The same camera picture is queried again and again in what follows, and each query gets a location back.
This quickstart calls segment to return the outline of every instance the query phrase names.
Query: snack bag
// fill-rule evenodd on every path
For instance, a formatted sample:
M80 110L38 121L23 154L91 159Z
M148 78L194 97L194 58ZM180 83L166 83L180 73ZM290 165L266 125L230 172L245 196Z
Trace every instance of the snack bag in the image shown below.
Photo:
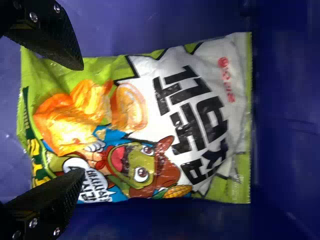
M251 37L84 58L84 71L21 48L17 135L32 187L85 169L79 203L250 202Z

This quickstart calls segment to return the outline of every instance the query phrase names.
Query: orange puffed snack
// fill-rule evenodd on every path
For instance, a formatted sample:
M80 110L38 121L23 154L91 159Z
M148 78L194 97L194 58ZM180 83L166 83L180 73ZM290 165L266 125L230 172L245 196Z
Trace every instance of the orange puffed snack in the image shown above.
M92 133L103 118L111 116L106 87L86 79L70 95L55 94L38 107L33 115L36 127L58 156L97 141Z

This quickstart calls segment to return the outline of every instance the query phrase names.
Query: cartoon turtle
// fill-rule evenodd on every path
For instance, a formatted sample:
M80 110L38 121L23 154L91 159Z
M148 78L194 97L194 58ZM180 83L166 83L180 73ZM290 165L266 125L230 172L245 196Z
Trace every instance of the cartoon turtle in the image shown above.
M86 148L75 154L103 173L127 197L149 198L154 192L175 186L180 178L179 168L165 156L173 141L173 136L167 136L153 145L132 141L110 145L103 151L100 142L100 149L91 152Z

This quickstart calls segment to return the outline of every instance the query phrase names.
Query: chip bag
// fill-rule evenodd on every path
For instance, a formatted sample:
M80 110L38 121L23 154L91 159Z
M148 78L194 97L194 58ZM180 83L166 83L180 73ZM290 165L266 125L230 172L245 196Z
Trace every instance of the chip bag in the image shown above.
M251 37L84 58L72 71L21 48L17 135L32 187L85 169L79 203L250 202Z

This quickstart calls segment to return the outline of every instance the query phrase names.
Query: blue background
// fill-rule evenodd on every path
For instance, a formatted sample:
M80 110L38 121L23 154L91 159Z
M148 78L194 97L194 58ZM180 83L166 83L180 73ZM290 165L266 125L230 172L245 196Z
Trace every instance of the blue background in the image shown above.
M318 0L60 0L84 57L253 31L252 204L131 199L79 205L60 239L319 239ZM0 39L0 201L29 189L16 138L20 47Z

